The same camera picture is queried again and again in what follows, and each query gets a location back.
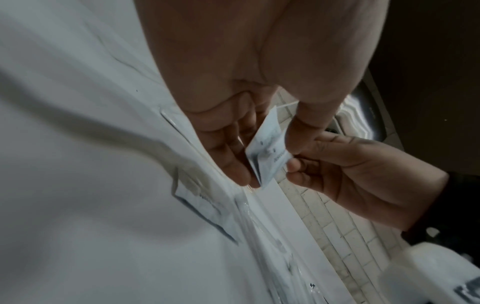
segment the dark sleeve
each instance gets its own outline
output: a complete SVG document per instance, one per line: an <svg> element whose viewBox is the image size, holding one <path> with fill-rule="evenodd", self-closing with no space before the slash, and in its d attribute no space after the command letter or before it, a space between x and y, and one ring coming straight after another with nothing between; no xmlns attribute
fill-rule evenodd
<svg viewBox="0 0 480 304"><path fill-rule="evenodd" d="M448 183L410 230L401 234L410 245L431 242L458 254L467 254L480 264L480 177L449 173ZM427 228L435 228L435 236Z"/></svg>

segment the tile floor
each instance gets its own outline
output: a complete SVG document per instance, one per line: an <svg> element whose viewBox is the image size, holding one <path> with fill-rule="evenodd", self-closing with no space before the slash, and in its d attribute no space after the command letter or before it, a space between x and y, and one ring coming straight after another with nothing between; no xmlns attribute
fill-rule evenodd
<svg viewBox="0 0 480 304"><path fill-rule="evenodd" d="M403 150L369 71L363 80L380 107L387 129L384 142ZM293 101L294 97L280 89L272 103L282 105ZM279 111L278 120L282 129L292 120L295 108L290 106ZM400 231L352 214L322 193L291 184L286 180L284 170L277 174L275 180L355 301L358 304L389 304L380 293L378 276L390 259L408 246L400 238Z"/></svg>

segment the small white packet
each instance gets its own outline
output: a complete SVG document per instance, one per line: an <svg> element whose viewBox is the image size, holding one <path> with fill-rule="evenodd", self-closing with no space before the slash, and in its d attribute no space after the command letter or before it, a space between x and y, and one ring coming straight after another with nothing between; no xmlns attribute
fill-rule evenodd
<svg viewBox="0 0 480 304"><path fill-rule="evenodd" d="M258 168L261 176L261 186L266 187L277 172L293 157L285 147L284 130L280 136L258 155Z"/></svg>
<svg viewBox="0 0 480 304"><path fill-rule="evenodd" d="M245 148L246 157L259 181L262 184L262 176L259 171L258 156L265 151L282 133L277 117L277 107L274 106L265 120L258 128L250 144Z"/></svg>
<svg viewBox="0 0 480 304"><path fill-rule="evenodd" d="M186 172L178 169L175 196L185 200L206 220L237 243L240 242L239 229L234 215L219 201L213 198L212 191L200 186Z"/></svg>

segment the hand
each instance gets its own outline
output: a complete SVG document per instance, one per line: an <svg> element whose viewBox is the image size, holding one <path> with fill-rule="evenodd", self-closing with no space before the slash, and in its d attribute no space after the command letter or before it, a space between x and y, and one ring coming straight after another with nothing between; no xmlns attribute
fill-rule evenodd
<svg viewBox="0 0 480 304"><path fill-rule="evenodd" d="M135 4L165 83L205 149L233 181L258 186L244 146L278 86L300 100L286 135L297 154L363 76L388 0Z"/></svg>
<svg viewBox="0 0 480 304"><path fill-rule="evenodd" d="M386 144L323 132L287 163L287 179L364 218L408 230L449 175Z"/></svg>

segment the shiny metallic object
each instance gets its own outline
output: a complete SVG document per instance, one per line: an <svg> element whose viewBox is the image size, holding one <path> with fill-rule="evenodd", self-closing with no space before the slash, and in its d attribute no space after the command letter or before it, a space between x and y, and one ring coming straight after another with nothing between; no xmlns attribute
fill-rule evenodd
<svg viewBox="0 0 480 304"><path fill-rule="evenodd" d="M380 109L364 82L345 98L335 119L344 135L377 141L387 137Z"/></svg>

